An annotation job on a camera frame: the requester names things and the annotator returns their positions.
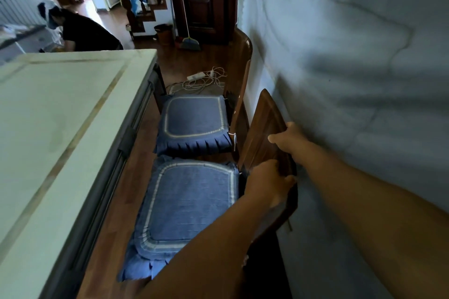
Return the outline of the brown wooden chair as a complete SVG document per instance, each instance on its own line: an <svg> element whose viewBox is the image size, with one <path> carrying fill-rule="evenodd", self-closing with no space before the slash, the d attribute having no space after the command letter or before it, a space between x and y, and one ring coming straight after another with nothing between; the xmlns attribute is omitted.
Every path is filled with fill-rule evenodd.
<svg viewBox="0 0 449 299"><path fill-rule="evenodd" d="M281 133L286 129L286 124L277 104L267 89L263 89L239 156L239 196L244 194L250 171L266 160L277 160L279 173L283 177L297 175L296 164L291 155L268 141L270 134ZM298 185L295 184L289 190L287 198L267 212L256 230L252 242L256 243L265 235L275 233L284 223L289 223L289 218L297 207Z"/></svg>
<svg viewBox="0 0 449 299"><path fill-rule="evenodd" d="M253 44L251 39L235 26L228 49L227 67L225 69L227 77L223 92L229 123L228 135L231 140L229 151L235 161L239 159L239 150L244 145L249 128L243 99L252 54Z"/></svg>

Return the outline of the brown waste basket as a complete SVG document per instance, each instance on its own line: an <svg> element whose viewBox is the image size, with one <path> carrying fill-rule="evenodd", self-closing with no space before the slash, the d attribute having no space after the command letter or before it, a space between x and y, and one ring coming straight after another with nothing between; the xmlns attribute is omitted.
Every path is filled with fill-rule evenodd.
<svg viewBox="0 0 449 299"><path fill-rule="evenodd" d="M173 44L173 25L158 24L154 26L158 41L162 46L171 46Z"/></svg>

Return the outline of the person's right forearm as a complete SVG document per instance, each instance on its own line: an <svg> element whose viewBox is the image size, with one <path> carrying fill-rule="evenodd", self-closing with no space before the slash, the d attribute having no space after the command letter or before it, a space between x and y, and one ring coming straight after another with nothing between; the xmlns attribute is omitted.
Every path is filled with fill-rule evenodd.
<svg viewBox="0 0 449 299"><path fill-rule="evenodd" d="M294 159L397 299L449 299L449 214L300 141Z"/></svg>

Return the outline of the blue seat cushion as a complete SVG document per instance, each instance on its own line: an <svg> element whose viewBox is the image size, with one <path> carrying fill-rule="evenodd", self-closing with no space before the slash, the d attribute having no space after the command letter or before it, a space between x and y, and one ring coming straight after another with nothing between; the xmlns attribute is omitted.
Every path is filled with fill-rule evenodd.
<svg viewBox="0 0 449 299"><path fill-rule="evenodd" d="M226 100L222 95L180 95L164 103L154 154L178 158L233 149Z"/></svg>
<svg viewBox="0 0 449 299"><path fill-rule="evenodd" d="M238 197L233 162L157 157L117 282L154 278Z"/></svg>

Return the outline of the blue plastic bag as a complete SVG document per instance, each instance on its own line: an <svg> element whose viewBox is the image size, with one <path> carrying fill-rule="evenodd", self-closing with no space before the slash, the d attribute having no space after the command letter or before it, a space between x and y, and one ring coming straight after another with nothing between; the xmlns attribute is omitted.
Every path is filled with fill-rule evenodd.
<svg viewBox="0 0 449 299"><path fill-rule="evenodd" d="M137 16L140 13L143 13L143 9L141 6L141 2L140 0L129 0L131 3L131 10L132 13ZM143 5L144 5L144 9L145 11L148 11L148 4L147 4L147 0L143 0Z"/></svg>

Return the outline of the person's right hand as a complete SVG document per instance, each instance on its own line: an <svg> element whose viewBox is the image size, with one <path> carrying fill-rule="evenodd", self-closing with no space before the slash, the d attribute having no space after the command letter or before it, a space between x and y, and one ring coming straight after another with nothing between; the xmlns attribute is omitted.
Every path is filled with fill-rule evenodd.
<svg viewBox="0 0 449 299"><path fill-rule="evenodd" d="M297 164L301 164L304 160L304 156L308 149L307 146L310 141L303 134L300 126L293 121L286 122L286 130L280 133L288 133L290 142L287 146L276 146L283 152L290 154Z"/></svg>

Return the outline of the person's left hand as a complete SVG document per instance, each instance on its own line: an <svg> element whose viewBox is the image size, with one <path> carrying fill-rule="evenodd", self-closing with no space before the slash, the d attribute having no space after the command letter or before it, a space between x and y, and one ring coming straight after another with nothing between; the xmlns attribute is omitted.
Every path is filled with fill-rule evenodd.
<svg viewBox="0 0 449 299"><path fill-rule="evenodd" d="M278 167L278 160L270 159L252 168L244 195L266 208L273 208L284 202L289 192L279 192L279 178L284 176L279 173Z"/></svg>

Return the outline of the person's left forearm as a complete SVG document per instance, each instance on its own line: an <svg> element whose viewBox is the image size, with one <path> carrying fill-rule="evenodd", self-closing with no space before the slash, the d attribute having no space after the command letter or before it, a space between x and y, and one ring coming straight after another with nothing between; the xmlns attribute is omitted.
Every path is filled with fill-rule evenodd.
<svg viewBox="0 0 449 299"><path fill-rule="evenodd" d="M245 194L183 247L135 299L229 299L275 197Z"/></svg>

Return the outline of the white dining table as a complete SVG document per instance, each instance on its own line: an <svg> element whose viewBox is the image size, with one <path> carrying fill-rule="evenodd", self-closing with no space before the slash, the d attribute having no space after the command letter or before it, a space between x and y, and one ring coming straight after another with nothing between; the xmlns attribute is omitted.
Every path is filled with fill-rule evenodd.
<svg viewBox="0 0 449 299"><path fill-rule="evenodd" d="M158 65L137 49L0 66L0 299L75 299Z"/></svg>

